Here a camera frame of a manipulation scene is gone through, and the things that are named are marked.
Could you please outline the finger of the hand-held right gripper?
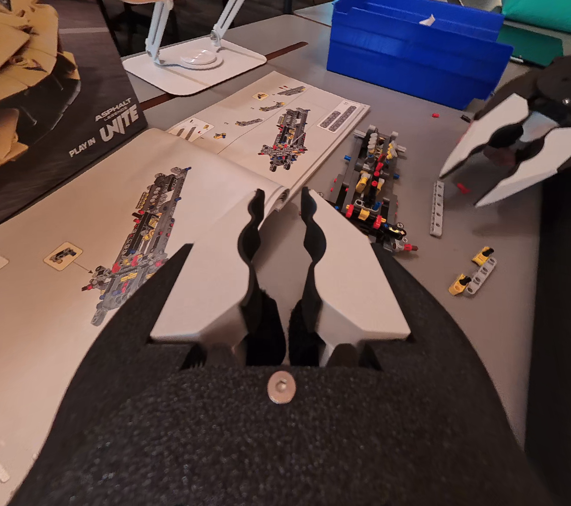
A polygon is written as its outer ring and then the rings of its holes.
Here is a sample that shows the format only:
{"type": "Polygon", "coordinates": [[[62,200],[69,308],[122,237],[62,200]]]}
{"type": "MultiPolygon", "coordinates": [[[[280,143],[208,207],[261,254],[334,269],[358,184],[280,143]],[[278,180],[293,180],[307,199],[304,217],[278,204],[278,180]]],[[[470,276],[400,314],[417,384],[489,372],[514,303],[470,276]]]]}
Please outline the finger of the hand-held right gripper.
{"type": "Polygon", "coordinates": [[[445,178],[461,167],[474,153],[480,151],[492,140],[494,134],[516,126],[527,119],[527,99],[512,94],[481,119],[473,120],[443,164],[439,177],[445,178]]]}
{"type": "Polygon", "coordinates": [[[513,174],[475,202],[476,208],[499,202],[570,167],[569,127],[553,129],[541,140],[544,144],[539,153],[523,160],[513,174]]]}

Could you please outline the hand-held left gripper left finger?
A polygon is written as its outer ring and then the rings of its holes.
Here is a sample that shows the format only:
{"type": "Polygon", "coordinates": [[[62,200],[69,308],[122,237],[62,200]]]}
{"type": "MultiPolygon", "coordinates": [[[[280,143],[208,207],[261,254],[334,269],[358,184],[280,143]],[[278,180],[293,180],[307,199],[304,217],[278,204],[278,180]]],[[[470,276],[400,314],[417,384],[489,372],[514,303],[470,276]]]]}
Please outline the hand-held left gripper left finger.
{"type": "Polygon", "coordinates": [[[263,294],[253,257],[265,192],[246,194],[192,245],[151,331],[160,342],[235,347],[261,329],[263,294]]]}

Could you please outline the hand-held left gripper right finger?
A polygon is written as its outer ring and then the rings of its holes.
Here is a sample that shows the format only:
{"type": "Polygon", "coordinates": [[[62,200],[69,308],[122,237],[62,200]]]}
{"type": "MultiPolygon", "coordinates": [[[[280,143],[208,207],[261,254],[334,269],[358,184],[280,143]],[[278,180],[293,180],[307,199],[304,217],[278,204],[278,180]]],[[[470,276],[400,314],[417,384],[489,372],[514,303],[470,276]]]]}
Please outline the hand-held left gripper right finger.
{"type": "Polygon", "coordinates": [[[302,189],[301,217],[310,256],[302,317],[323,342],[318,352],[407,339],[410,327],[368,237],[309,188],[302,189]]]}

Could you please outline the long grey lego beam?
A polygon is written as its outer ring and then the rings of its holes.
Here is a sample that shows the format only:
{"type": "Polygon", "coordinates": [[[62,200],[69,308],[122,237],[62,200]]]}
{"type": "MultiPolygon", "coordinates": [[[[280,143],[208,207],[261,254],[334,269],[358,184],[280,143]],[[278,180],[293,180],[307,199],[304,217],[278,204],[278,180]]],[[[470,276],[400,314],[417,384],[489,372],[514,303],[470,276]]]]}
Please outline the long grey lego beam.
{"type": "Polygon", "coordinates": [[[433,185],[432,195],[432,211],[430,236],[441,238],[443,233],[443,217],[444,217],[444,182],[436,181],[433,185]]]}

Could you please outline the short grey lego beam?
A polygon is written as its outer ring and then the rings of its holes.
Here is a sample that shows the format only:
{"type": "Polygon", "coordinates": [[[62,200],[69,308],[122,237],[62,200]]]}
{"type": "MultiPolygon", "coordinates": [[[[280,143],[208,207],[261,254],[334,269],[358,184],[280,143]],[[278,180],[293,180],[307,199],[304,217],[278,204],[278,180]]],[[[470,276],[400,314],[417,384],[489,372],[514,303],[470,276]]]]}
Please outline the short grey lego beam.
{"type": "Polygon", "coordinates": [[[489,278],[490,274],[494,271],[496,265],[496,258],[494,256],[489,256],[487,261],[472,274],[471,281],[466,286],[463,294],[467,296],[474,296],[476,293],[478,293],[483,284],[489,278]]]}

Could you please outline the lego chassis model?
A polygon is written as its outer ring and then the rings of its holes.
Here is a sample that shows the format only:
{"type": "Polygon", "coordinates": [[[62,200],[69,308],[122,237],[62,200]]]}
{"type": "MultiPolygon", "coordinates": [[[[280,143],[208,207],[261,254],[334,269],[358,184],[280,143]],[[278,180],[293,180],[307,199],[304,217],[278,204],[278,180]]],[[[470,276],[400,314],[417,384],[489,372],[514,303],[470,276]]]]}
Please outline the lego chassis model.
{"type": "Polygon", "coordinates": [[[397,143],[397,132],[385,134],[370,125],[356,131],[346,169],[333,180],[326,201],[353,224],[371,243],[392,254],[417,253],[398,220],[395,182],[397,165],[406,148],[397,143]]]}

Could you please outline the lego set box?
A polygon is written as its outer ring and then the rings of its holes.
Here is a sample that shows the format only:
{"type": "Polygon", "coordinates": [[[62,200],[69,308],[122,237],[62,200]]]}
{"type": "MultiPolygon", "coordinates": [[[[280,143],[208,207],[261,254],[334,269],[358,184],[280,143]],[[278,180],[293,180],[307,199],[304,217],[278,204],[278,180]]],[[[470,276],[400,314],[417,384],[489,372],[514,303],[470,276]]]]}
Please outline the lego set box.
{"type": "Polygon", "coordinates": [[[1,221],[146,127],[94,0],[1,0],[1,221]]]}

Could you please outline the blue plastic bin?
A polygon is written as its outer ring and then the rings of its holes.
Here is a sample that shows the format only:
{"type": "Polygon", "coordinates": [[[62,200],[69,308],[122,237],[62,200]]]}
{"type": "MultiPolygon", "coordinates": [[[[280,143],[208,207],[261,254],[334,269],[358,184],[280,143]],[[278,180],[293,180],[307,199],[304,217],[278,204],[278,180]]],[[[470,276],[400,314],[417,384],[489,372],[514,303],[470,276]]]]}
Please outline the blue plastic bin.
{"type": "Polygon", "coordinates": [[[493,12],[432,0],[332,4],[328,71],[453,109],[486,101],[513,54],[493,12]]]}

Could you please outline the open instruction booklet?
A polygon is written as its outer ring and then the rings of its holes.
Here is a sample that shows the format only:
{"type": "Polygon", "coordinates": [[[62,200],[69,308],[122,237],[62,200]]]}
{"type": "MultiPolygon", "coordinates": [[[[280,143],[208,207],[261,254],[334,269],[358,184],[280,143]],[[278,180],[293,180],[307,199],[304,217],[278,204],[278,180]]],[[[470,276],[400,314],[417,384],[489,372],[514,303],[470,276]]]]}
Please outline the open instruction booklet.
{"type": "Polygon", "coordinates": [[[148,129],[1,225],[1,505],[100,332],[257,188],[280,210],[370,110],[275,71],[148,129]]]}

